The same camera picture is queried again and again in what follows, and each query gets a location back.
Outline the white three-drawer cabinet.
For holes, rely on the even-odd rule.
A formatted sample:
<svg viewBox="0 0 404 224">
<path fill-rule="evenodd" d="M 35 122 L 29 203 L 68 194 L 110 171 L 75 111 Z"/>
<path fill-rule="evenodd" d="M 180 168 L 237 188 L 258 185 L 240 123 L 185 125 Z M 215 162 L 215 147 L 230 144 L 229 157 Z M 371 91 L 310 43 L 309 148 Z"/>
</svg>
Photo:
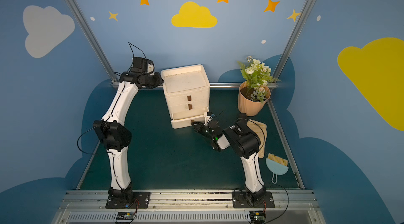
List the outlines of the white three-drawer cabinet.
<svg viewBox="0 0 404 224">
<path fill-rule="evenodd" d="M 161 72 L 164 95 L 174 129 L 206 123 L 210 82 L 203 65 L 166 69 Z"/>
</svg>

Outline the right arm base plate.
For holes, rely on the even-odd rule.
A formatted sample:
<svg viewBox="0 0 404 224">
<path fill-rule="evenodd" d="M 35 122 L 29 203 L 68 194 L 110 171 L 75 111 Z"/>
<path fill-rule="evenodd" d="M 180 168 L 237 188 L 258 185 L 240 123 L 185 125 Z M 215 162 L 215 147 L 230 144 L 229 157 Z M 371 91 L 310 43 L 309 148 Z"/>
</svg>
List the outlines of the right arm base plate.
<svg viewBox="0 0 404 224">
<path fill-rule="evenodd" d="M 266 192 L 263 199 L 253 202 L 245 191 L 235 190 L 231 194 L 233 208 L 275 208 L 275 201 L 271 192 Z"/>
</svg>

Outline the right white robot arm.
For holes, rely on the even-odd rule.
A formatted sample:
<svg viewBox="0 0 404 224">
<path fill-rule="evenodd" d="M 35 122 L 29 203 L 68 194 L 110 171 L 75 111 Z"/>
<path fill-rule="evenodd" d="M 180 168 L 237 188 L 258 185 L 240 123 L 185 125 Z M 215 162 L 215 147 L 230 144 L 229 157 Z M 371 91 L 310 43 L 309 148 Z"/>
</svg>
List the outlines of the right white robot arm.
<svg viewBox="0 0 404 224">
<path fill-rule="evenodd" d="M 211 112 L 208 112 L 204 121 L 192 120 L 190 124 L 195 132 L 209 139 L 214 150 L 220 152 L 232 147 L 240 157 L 245 174 L 245 199 L 249 205 L 254 206 L 266 194 L 258 161 L 259 151 L 265 146 L 265 141 L 247 125 L 249 121 L 247 115 L 242 113 L 231 126 L 222 129 Z"/>
</svg>

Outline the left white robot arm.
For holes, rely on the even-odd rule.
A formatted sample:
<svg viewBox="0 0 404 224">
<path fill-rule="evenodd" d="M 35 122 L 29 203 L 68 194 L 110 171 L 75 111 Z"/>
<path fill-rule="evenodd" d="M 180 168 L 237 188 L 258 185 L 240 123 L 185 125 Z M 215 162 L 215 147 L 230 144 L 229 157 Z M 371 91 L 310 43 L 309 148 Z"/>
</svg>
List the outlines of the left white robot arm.
<svg viewBox="0 0 404 224">
<path fill-rule="evenodd" d="M 130 69 L 120 76 L 117 93 L 106 114 L 101 120 L 93 123 L 110 163 L 112 179 L 108 190 L 107 209 L 130 208 L 135 202 L 127 158 L 132 134 L 124 124 L 129 107 L 138 91 L 142 88 L 154 89 L 164 82 L 160 73 L 154 70 L 153 61 L 134 57 Z"/>
</svg>

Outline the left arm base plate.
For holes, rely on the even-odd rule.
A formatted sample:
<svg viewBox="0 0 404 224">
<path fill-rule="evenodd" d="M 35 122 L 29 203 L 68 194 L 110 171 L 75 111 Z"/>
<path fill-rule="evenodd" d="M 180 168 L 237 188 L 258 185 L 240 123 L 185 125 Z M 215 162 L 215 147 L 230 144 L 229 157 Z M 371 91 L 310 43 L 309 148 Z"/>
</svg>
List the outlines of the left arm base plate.
<svg viewBox="0 0 404 224">
<path fill-rule="evenodd" d="M 106 209 L 146 209 L 151 193 L 147 191 L 124 193 L 122 196 L 108 196 Z"/>
</svg>

